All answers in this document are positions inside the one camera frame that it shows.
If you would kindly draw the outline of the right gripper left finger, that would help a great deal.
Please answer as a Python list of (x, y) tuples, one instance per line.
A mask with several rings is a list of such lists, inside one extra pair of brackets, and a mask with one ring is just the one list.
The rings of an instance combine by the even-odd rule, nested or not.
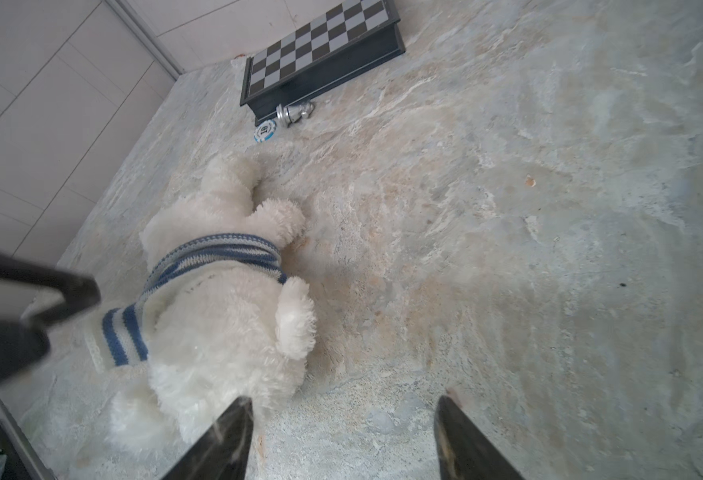
[(237, 397), (163, 480), (243, 480), (253, 436), (252, 400)]

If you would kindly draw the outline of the blue white striped sweater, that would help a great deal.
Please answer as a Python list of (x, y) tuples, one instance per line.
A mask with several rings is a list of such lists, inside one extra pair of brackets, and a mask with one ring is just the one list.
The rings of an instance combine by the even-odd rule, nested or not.
[(147, 360), (147, 341), (175, 298), (207, 277), (239, 267), (286, 281), (279, 250), (255, 235), (209, 235), (173, 249), (151, 270), (135, 302), (89, 316), (84, 338), (95, 370)]

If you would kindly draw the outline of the white teddy bear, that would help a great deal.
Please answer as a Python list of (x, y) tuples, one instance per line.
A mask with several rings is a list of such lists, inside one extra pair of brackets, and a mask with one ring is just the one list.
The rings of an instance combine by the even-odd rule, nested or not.
[[(255, 203), (257, 159), (215, 155), (199, 188), (159, 210), (141, 232), (149, 274), (173, 249), (216, 234), (250, 234), (279, 253), (304, 230), (300, 207), (285, 199)], [(136, 454), (193, 444), (240, 396), (256, 424), (285, 408), (301, 386), (313, 350), (316, 315), (308, 284), (284, 283), (233, 268), (184, 290), (147, 341), (147, 372), (117, 393), (109, 436)]]

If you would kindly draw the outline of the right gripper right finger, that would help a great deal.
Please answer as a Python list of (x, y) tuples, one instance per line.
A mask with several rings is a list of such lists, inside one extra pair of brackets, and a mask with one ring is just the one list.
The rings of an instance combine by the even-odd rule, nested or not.
[(511, 462), (447, 395), (439, 397), (433, 421), (441, 480), (523, 480)]

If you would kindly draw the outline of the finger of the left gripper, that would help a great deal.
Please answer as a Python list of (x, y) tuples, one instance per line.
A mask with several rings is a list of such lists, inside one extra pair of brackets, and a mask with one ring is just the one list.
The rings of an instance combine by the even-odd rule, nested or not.
[(61, 295), (59, 304), (33, 313), (24, 320), (24, 323), (35, 327), (61, 324), (101, 302), (99, 287), (91, 276), (17, 260), (2, 253), (0, 280), (52, 289)]

